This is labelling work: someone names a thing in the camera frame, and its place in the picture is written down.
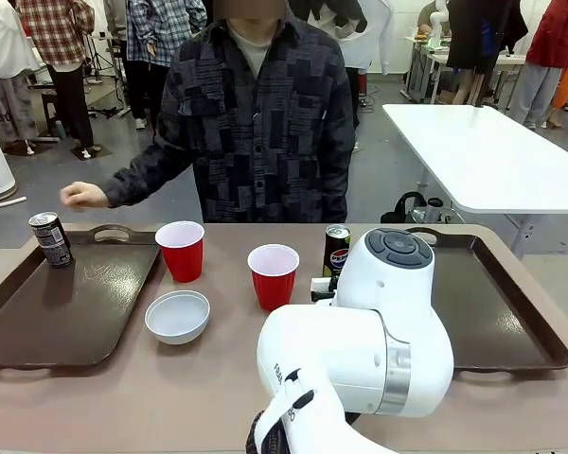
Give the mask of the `person's right hand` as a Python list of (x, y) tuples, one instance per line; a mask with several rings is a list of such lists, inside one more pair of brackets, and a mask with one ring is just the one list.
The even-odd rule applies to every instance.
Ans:
[(73, 182), (60, 192), (62, 203), (74, 210), (89, 208), (107, 208), (109, 206), (105, 193), (95, 184)]

